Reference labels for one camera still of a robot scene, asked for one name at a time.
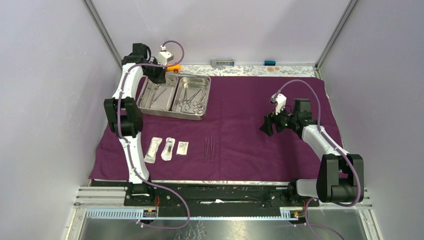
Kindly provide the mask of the purple cloth wrap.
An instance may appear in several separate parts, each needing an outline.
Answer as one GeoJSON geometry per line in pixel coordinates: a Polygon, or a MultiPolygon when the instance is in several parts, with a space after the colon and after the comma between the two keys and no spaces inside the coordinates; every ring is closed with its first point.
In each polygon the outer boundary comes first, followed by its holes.
{"type": "Polygon", "coordinates": [[[213,76],[202,120],[143,116],[141,145],[146,151],[153,137],[189,142],[187,155],[170,161],[157,156],[148,164],[152,180],[272,181],[314,179],[320,159],[296,133],[285,129],[273,136],[260,131],[264,116],[274,110],[270,98],[278,90],[292,107],[294,99],[310,99],[314,119],[338,143],[341,134],[333,116],[325,84],[315,77],[213,76]],[[209,138],[205,162],[205,138],[209,138]],[[211,139],[215,138],[213,162],[211,139]]]}

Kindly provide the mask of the perforated steel instrument tray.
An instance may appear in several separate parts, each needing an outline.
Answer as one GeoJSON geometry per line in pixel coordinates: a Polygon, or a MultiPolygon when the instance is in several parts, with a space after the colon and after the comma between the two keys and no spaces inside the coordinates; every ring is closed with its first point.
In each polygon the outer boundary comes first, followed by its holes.
{"type": "Polygon", "coordinates": [[[178,73],[167,73],[165,75],[166,83],[155,84],[150,80],[145,80],[142,84],[140,95],[136,100],[136,104],[142,113],[160,116],[170,117],[185,120],[200,121],[204,119],[209,94],[211,90],[211,78],[209,76],[202,75],[191,75],[191,74],[178,74],[178,73]],[[151,106],[149,95],[159,85],[171,84],[172,87],[168,88],[151,106]],[[183,110],[178,106],[178,101],[183,98],[184,90],[188,88],[188,95],[191,96],[195,93],[195,90],[201,89],[200,93],[192,100],[191,108],[189,110],[183,110]],[[207,92],[204,113],[194,114],[194,103],[199,101],[204,92],[207,92]]]}

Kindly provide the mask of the steel scalpel handle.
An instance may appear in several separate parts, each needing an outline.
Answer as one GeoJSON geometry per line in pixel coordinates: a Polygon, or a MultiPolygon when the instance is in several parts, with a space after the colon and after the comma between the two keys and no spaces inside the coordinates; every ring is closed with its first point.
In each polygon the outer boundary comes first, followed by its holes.
{"type": "Polygon", "coordinates": [[[205,153],[204,161],[205,161],[205,162],[206,162],[206,161],[207,161],[207,159],[208,159],[209,141],[210,141],[210,138],[209,138],[209,137],[206,137],[206,138],[205,138],[205,151],[204,151],[204,153],[205,153]]]}

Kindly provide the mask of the small white sterile packet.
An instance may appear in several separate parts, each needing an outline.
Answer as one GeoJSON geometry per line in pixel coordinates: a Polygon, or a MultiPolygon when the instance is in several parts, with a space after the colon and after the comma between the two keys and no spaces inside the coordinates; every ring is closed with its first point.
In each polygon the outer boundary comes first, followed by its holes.
{"type": "Polygon", "coordinates": [[[181,156],[186,156],[188,152],[189,142],[179,141],[177,145],[176,154],[181,156]]]}

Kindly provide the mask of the long white sterile packet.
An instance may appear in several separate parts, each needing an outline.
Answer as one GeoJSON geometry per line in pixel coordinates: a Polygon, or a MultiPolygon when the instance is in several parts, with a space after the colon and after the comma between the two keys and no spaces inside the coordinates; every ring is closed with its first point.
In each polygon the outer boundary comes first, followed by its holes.
{"type": "Polygon", "coordinates": [[[160,144],[162,143],[162,138],[153,137],[150,141],[150,145],[147,149],[147,152],[144,156],[144,162],[148,164],[154,164],[156,161],[156,155],[159,149],[160,144]]]}

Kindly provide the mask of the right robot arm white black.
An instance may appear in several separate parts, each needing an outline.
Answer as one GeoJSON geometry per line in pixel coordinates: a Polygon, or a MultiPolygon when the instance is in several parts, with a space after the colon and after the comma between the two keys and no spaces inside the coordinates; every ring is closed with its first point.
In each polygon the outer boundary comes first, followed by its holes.
{"type": "Polygon", "coordinates": [[[340,147],[313,119],[311,101],[294,100],[291,113],[286,110],[286,97],[279,95],[270,101],[275,109],[264,117],[259,128],[272,136],[290,129],[314,151],[320,160],[317,178],[295,179],[288,187],[287,201],[293,206],[301,205],[307,198],[344,207],[353,206],[364,198],[364,162],[359,154],[352,154],[340,147]]]}

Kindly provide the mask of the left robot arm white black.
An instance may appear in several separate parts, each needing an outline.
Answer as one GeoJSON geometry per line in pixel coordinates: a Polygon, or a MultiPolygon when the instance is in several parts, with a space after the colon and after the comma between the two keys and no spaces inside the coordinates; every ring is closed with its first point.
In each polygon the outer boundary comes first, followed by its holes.
{"type": "Polygon", "coordinates": [[[137,89],[143,77],[148,83],[166,83],[166,69],[152,56],[150,48],[143,43],[134,43],[132,52],[121,60],[122,76],[111,98],[103,102],[108,126],[118,137],[124,150],[129,178],[126,190],[128,200],[138,200],[148,206],[155,200],[154,187],[150,179],[142,152],[141,133],[143,114],[136,103],[137,89]]]}

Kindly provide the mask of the steel surgical forceps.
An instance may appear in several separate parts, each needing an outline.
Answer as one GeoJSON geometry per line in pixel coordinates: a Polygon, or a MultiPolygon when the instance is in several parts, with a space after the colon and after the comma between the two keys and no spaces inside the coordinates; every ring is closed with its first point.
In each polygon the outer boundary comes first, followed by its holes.
{"type": "Polygon", "coordinates": [[[177,105],[185,111],[191,109],[193,99],[201,92],[201,89],[195,90],[195,92],[189,96],[189,89],[185,88],[183,92],[183,98],[177,102],[177,105]]]}

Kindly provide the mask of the orange toy car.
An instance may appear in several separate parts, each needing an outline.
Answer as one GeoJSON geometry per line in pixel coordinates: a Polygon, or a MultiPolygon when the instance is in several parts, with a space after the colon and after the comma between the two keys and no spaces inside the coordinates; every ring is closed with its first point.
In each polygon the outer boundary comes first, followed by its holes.
{"type": "Polygon", "coordinates": [[[181,70],[182,66],[180,64],[168,67],[166,69],[167,72],[173,72],[173,73],[178,73],[181,70]]]}

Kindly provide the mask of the blue plastic block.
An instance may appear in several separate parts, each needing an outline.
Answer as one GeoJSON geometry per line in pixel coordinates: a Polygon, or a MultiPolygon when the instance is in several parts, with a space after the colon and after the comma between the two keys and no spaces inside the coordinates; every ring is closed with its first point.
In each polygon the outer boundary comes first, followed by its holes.
{"type": "Polygon", "coordinates": [[[276,65],[276,61],[274,61],[274,60],[265,60],[263,62],[263,65],[264,66],[275,66],[276,65]]]}

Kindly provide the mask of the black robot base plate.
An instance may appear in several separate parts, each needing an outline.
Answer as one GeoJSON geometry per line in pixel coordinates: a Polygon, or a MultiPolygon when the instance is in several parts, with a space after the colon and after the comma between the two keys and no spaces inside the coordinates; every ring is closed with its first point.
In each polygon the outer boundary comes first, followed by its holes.
{"type": "Polygon", "coordinates": [[[278,218],[302,212],[307,197],[294,199],[289,184],[155,183],[154,199],[127,199],[126,207],[149,207],[162,218],[278,218]]]}

